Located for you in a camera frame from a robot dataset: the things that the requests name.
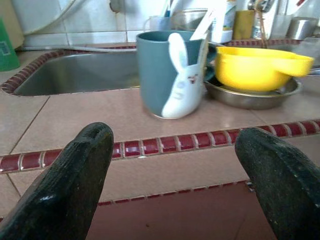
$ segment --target green container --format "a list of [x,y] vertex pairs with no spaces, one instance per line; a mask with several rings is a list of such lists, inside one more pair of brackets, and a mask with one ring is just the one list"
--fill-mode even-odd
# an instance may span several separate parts
[[0,72],[16,69],[19,59],[13,49],[4,22],[0,17]]

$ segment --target gray mug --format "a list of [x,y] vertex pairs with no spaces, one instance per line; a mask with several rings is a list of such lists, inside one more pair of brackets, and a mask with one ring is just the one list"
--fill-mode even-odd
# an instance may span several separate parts
[[[172,62],[168,42],[172,33],[179,33],[183,38],[190,73],[179,72]],[[203,44],[202,39],[190,41],[192,34],[192,31],[179,30],[149,31],[136,37],[140,96],[146,108],[158,117],[177,119],[193,112],[202,97],[203,81],[214,76],[213,67],[209,64],[215,57],[212,50],[204,56],[205,74],[192,70],[197,68]],[[181,80],[186,74],[190,74],[185,77],[189,80]]]

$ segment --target yellow bowl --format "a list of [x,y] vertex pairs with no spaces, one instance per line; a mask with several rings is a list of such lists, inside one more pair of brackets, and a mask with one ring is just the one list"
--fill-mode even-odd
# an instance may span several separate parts
[[291,77],[309,73],[314,59],[293,52],[244,47],[217,47],[215,75],[224,85],[249,91],[281,88]]

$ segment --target kitchen sink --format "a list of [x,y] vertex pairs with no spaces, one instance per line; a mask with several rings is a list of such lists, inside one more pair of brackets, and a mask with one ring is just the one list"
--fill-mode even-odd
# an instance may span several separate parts
[[50,59],[14,93],[56,95],[139,87],[135,52],[84,53]]

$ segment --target white tile wall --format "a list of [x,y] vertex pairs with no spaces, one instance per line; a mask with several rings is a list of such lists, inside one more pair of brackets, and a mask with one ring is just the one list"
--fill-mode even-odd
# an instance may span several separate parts
[[[57,17],[71,0],[12,0],[22,29],[37,29]],[[57,23],[30,35],[26,46],[83,45],[135,42],[144,23],[163,12],[166,0],[118,0],[114,13],[110,0],[75,0]],[[179,0],[176,11],[206,8],[214,0]]]

